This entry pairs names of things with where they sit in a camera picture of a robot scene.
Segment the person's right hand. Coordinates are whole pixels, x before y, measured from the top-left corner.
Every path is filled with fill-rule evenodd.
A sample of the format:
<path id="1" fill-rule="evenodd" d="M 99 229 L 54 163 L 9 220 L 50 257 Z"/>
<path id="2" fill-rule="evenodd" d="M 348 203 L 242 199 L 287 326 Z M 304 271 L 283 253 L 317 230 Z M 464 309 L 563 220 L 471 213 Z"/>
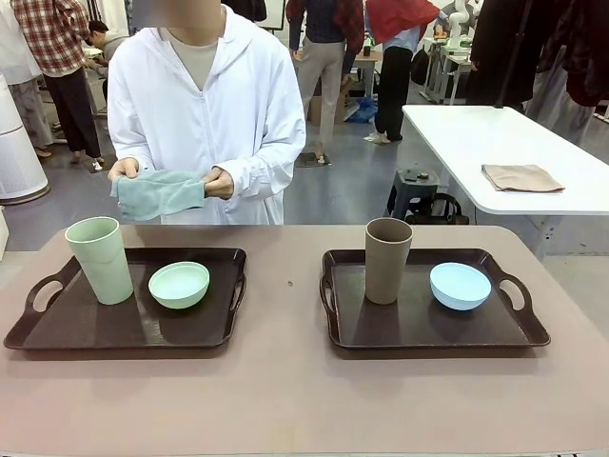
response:
<path id="1" fill-rule="evenodd" d="M 135 178 L 139 171 L 139 163 L 134 158 L 124 158 L 117 160 L 108 173 L 108 179 L 111 182 L 116 181 L 120 177 L 129 179 Z"/>

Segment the person's left hand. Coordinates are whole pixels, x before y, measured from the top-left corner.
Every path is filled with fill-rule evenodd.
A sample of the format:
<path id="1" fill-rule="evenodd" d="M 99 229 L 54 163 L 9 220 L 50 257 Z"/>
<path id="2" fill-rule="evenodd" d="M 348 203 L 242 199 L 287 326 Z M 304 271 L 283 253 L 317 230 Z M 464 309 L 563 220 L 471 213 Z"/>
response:
<path id="1" fill-rule="evenodd" d="M 232 176 L 224 169 L 213 167 L 202 180 L 205 198 L 229 200 L 234 193 Z"/>

